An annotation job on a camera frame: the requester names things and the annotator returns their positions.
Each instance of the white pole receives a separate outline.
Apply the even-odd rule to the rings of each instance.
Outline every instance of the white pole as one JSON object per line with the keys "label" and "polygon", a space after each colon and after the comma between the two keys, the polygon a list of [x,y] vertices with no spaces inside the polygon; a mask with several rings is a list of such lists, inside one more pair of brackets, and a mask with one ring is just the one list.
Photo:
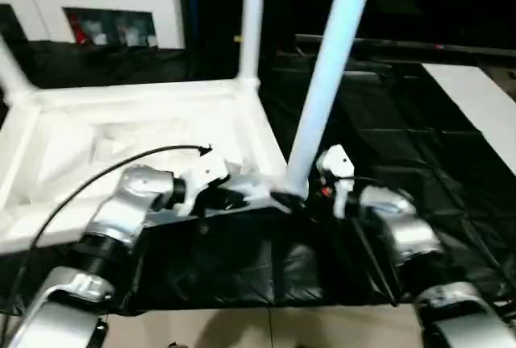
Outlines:
{"label": "white pole", "polygon": [[18,62],[0,36],[0,85],[7,105],[12,105],[18,97],[30,94],[35,86],[23,74]]}
{"label": "white pole", "polygon": [[243,0],[239,77],[258,77],[261,19],[264,0]]}
{"label": "white pole", "polygon": [[305,197],[308,175],[339,88],[366,0],[333,0],[298,132],[290,152],[285,188]]}

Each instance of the cable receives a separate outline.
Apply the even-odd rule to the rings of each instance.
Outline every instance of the cable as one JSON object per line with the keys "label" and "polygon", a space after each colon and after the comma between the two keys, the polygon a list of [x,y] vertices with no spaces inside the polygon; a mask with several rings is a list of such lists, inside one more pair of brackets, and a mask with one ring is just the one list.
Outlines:
{"label": "cable", "polygon": [[[165,151],[176,151],[176,150],[182,150],[182,149],[198,150],[201,153],[201,155],[204,155],[207,152],[211,151],[211,148],[200,147],[198,145],[171,145],[171,146],[166,146],[166,147],[158,147],[155,149],[151,149],[149,151],[141,152],[138,155],[134,155],[132,157],[128,157],[127,159],[119,161],[118,163],[113,164],[110,167],[106,168],[104,171],[99,172],[97,175],[92,176],[87,181],[85,181],[83,184],[81,184],[75,191],[73,191],[66,199],[64,199],[48,215],[45,223],[41,226],[41,228],[38,231],[38,233],[36,234],[36,236],[31,240],[31,243],[27,249],[27,253],[25,254],[24,258],[22,259],[22,262],[20,263],[20,267],[18,269],[18,272],[16,273],[15,280],[11,287],[10,295],[7,299],[7,308],[9,309],[15,305],[16,295],[19,292],[19,289],[23,282],[24,276],[26,275],[29,263],[31,261],[31,255],[37,249],[38,241],[41,239],[41,236],[43,235],[44,231],[47,229],[48,225],[50,225],[50,222],[64,207],[66,207],[66,205],[70,201],[72,201],[79,193],[81,193],[84,189],[86,189],[88,186],[90,186],[92,183],[94,183],[101,177],[107,175],[108,173],[113,172],[114,170],[116,170],[120,167],[123,167],[126,164],[129,164],[135,160],[141,159],[141,158],[149,156],[149,155],[154,155],[155,153],[165,152]],[[10,323],[10,315],[6,315],[2,320],[2,334],[1,334],[1,338],[0,338],[0,347],[3,347],[4,344],[6,343],[7,330],[9,329],[9,323]]]}

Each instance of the silver robotic arm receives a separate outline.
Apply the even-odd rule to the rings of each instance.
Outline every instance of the silver robotic arm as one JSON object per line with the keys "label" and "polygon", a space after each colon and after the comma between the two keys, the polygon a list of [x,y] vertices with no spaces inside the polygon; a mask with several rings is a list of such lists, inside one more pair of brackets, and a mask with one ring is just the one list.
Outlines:
{"label": "silver robotic arm", "polygon": [[[334,215],[347,220],[344,212],[350,203],[351,178],[339,177],[342,164],[328,161],[331,153],[322,155],[319,171],[325,188],[334,192]],[[403,192],[369,185],[352,204],[358,206],[358,231],[374,238],[364,249],[374,251],[375,262],[370,266],[377,270],[375,278],[395,296],[408,292],[425,346],[516,348],[513,331],[462,272],[451,272],[435,232],[418,217]],[[382,256],[382,262],[375,255]]]}
{"label": "silver robotic arm", "polygon": [[7,346],[102,346],[108,325],[100,315],[116,293],[148,214],[172,209],[188,215],[201,191],[228,177],[226,163],[215,151],[179,178],[148,166],[126,168],[64,266],[48,275]]}

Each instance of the red object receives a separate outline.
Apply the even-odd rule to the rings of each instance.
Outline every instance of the red object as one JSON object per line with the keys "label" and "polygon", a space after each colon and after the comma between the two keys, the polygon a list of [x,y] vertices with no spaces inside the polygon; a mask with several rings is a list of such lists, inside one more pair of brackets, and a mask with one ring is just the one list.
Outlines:
{"label": "red object", "polygon": [[333,193],[333,191],[331,190],[330,187],[321,188],[321,194],[325,197],[330,197],[332,193]]}
{"label": "red object", "polygon": [[82,30],[81,24],[77,19],[77,16],[74,14],[68,15],[68,20],[70,21],[70,26],[72,26],[73,36],[75,36],[75,41],[78,44],[87,44],[89,42],[88,36]]}

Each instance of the white stand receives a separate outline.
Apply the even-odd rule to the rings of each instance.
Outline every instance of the white stand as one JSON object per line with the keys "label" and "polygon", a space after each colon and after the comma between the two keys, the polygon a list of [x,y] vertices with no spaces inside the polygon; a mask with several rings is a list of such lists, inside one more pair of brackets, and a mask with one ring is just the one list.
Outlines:
{"label": "white stand", "polygon": [[[0,131],[0,253],[27,247],[48,213],[83,180],[152,147],[212,145],[241,175],[304,195],[365,0],[334,0],[285,179],[285,161],[257,95],[263,0],[243,1],[239,75],[233,80],[38,90],[0,43],[10,112]],[[179,172],[192,154],[139,160]],[[77,239],[117,172],[56,217],[42,244]]]}

